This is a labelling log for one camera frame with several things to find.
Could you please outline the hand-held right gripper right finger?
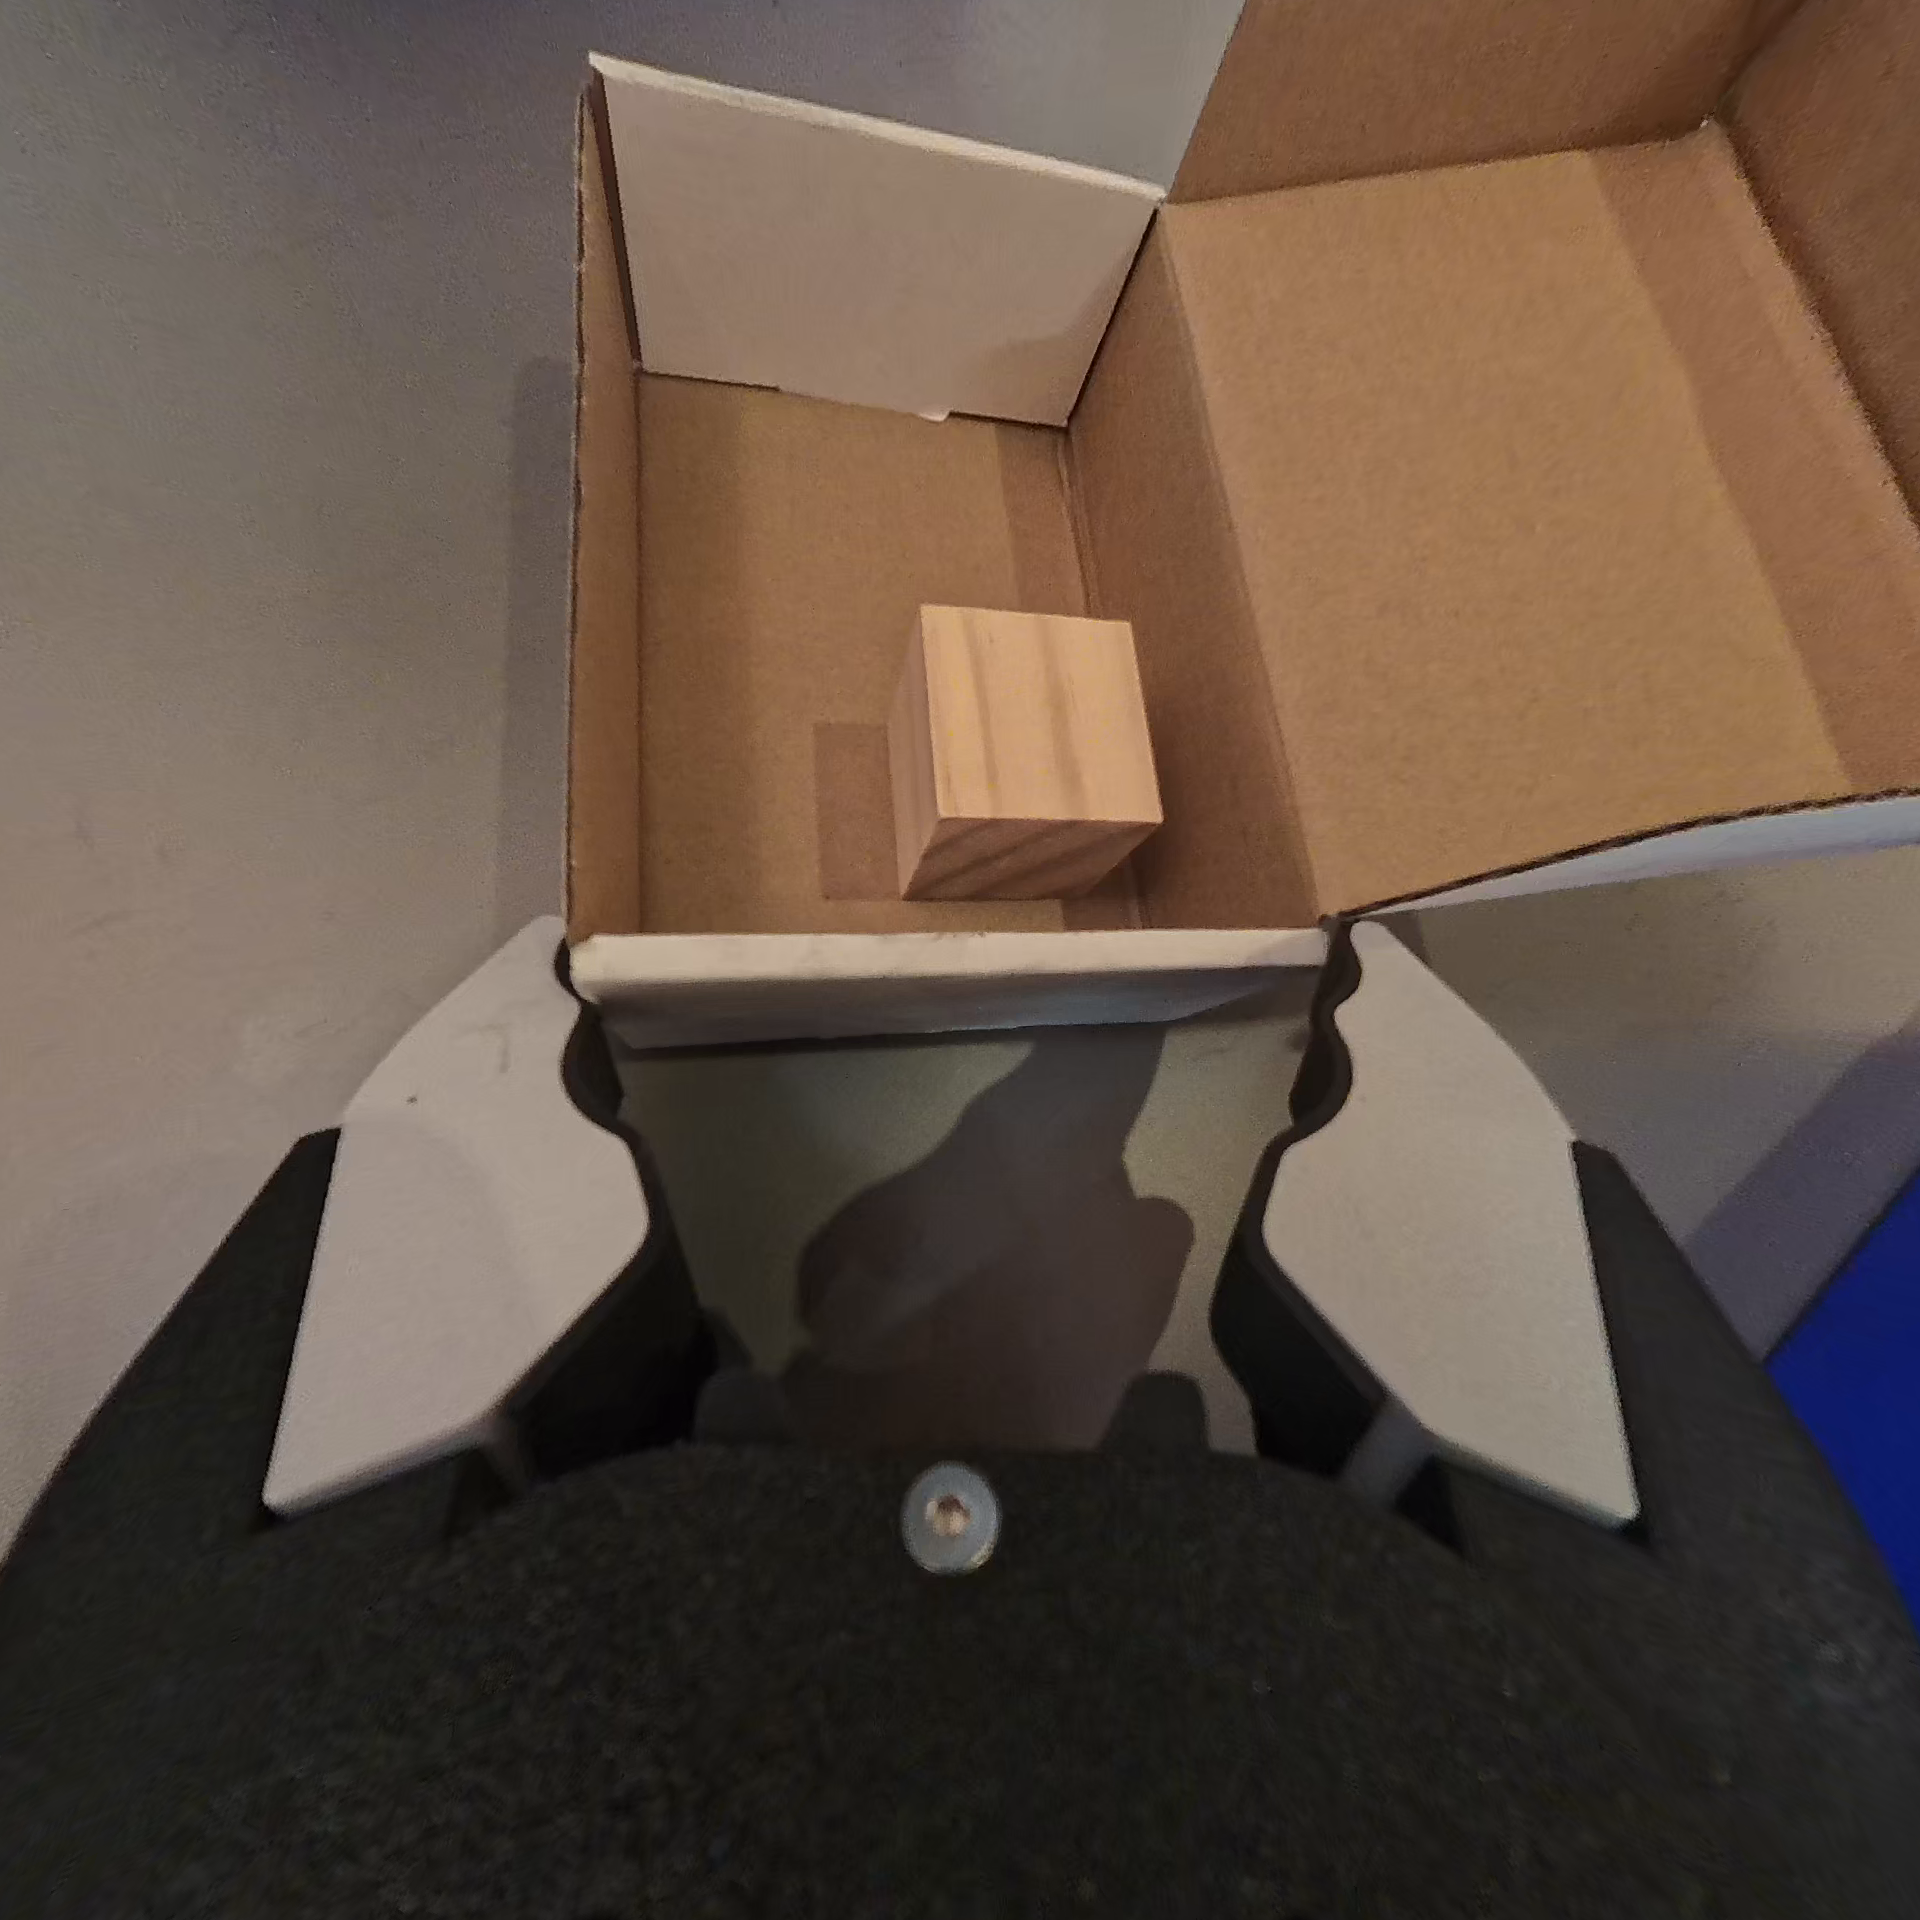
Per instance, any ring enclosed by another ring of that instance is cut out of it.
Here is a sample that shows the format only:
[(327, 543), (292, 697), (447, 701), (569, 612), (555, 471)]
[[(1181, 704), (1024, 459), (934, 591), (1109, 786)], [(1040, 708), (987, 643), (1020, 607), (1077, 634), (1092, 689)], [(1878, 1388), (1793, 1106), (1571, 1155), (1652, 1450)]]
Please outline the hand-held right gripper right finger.
[(1369, 1504), (1452, 1468), (1607, 1530), (1640, 1514), (1574, 1133), (1382, 923), (1328, 936), (1208, 1333), (1254, 1452)]

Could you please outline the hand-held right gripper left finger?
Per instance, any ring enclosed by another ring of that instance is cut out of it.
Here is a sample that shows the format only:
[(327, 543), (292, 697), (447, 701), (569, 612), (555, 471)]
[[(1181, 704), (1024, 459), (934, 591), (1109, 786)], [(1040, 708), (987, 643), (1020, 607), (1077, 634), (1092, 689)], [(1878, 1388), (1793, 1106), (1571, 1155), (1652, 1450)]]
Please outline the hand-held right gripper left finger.
[(351, 1095), (262, 1504), (281, 1520), (444, 1459), (553, 1480), (672, 1444), (712, 1370), (596, 1009), (540, 916)]

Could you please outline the blue plastic bin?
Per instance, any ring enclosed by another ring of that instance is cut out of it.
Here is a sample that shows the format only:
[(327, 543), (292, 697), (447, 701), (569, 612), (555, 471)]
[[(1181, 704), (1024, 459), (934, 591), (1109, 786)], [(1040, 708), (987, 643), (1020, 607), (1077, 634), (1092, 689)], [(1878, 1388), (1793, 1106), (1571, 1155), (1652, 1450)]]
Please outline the blue plastic bin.
[(1909, 1183), (1766, 1361), (1918, 1611), (1918, 1183)]

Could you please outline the plain wooden cube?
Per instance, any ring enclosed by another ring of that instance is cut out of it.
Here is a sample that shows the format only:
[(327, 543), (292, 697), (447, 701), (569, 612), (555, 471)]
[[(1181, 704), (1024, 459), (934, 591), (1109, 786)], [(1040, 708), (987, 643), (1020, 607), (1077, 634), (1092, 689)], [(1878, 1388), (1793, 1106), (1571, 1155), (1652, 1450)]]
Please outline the plain wooden cube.
[(1163, 825), (1123, 619), (920, 607), (884, 744), (909, 903), (1073, 900)]

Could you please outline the white cardboard box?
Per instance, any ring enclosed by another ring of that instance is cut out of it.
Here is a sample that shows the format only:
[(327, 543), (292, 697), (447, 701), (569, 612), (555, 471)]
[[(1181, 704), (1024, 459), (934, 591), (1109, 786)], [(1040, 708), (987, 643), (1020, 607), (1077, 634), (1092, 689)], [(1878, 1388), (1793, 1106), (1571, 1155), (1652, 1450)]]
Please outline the white cardboard box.
[[(1915, 4), (1244, 4), (1171, 189), (591, 56), (566, 962), (637, 1048), (1171, 1023), (1321, 927), (1915, 844)], [(899, 893), (920, 607), (1163, 825)]]

